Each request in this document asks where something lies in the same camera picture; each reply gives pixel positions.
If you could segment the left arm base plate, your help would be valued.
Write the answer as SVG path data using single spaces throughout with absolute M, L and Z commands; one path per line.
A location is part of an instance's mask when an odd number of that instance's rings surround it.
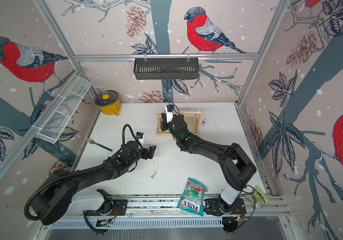
M 124 216 L 126 214 L 127 205 L 127 200 L 105 200 L 97 210 L 87 210 L 85 211 L 85 215 L 87 217 Z

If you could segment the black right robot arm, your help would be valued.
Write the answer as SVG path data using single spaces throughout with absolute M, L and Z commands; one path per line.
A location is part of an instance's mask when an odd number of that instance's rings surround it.
M 182 152 L 201 155 L 217 162 L 226 185 L 219 195 L 218 207 L 225 213 L 231 208 L 242 190 L 256 173 L 256 166 L 239 144 L 219 145 L 203 140 L 187 128 L 183 115 L 161 113 L 161 130 L 169 131 Z

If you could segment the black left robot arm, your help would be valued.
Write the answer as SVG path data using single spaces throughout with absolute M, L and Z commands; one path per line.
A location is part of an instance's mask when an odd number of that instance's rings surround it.
M 97 183 L 114 180 L 130 173 L 140 159 L 152 159 L 156 146 L 143 147 L 130 125 L 122 130 L 122 145 L 100 165 L 84 170 L 67 172 L 57 170 L 27 200 L 24 216 L 31 221 L 50 225 L 59 220 L 68 210 L 73 196 Z

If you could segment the wooden jewelry display stand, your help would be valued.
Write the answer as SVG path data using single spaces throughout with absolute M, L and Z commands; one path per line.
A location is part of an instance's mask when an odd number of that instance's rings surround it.
M 182 115 L 184 115 L 184 121 L 187 124 L 187 128 L 190 132 L 193 134 L 199 136 L 200 135 L 200 127 L 202 124 L 202 116 L 203 116 L 203 110 L 200 111 L 181 111 Z M 171 137 L 172 134 L 169 133 L 169 131 L 161 131 L 161 122 L 162 122 L 162 116 L 160 114 L 157 114 L 157 132 L 156 135 L 158 137 Z

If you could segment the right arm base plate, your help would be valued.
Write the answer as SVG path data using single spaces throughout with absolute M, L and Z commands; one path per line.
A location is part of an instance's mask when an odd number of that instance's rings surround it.
M 245 215 L 246 209 L 243 199 L 237 198 L 232 204 L 227 204 L 221 198 L 210 198 L 204 200 L 204 210 L 206 214 L 213 216 L 222 215 Z

